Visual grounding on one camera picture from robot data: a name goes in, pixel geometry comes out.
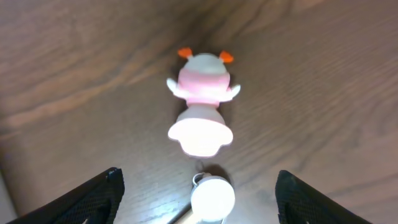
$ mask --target wooden stick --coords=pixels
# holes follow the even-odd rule
[[[174,224],[197,224],[200,221],[200,218],[196,217],[192,209],[186,212],[179,220],[177,220]]]

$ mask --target wood grain surface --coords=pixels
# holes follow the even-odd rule
[[[0,166],[18,213],[115,166],[116,223],[167,223],[203,163],[231,175],[227,223],[277,223],[281,169],[395,223],[398,2],[319,2],[0,0]],[[236,59],[242,90],[220,108],[234,141],[212,159],[167,138],[181,46]]]

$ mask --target keychain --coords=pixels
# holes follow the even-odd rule
[[[189,48],[178,51],[188,59],[180,70],[178,82],[167,79],[170,91],[187,101],[188,109],[169,129],[169,138],[178,141],[190,156],[214,156],[221,146],[231,144],[232,131],[217,112],[220,102],[231,101],[241,86],[229,87],[230,75],[224,63],[233,61],[227,52],[192,55]]]
[[[197,224],[199,222],[224,223],[235,205],[235,192],[224,178],[209,173],[193,176],[191,206],[175,224]]]

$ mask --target figurine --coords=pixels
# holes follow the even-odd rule
[[[187,101],[188,109],[180,114],[169,129],[169,138],[180,142],[191,156],[214,156],[221,146],[233,140],[232,131],[225,125],[217,108],[220,102],[232,100],[241,86],[229,87],[230,75],[224,63],[233,61],[227,52],[193,56],[189,48],[178,51],[188,59],[180,70],[178,83],[167,79],[167,86],[176,97]]]

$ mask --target white arm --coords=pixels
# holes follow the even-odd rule
[[[172,78],[168,78],[167,79],[167,87],[169,88],[169,90],[176,96],[179,98],[183,98],[186,99],[189,96],[189,92],[186,90],[181,90],[178,88],[178,83],[176,81],[174,81]]]
[[[221,97],[220,102],[231,101],[241,91],[241,85],[235,85]]]

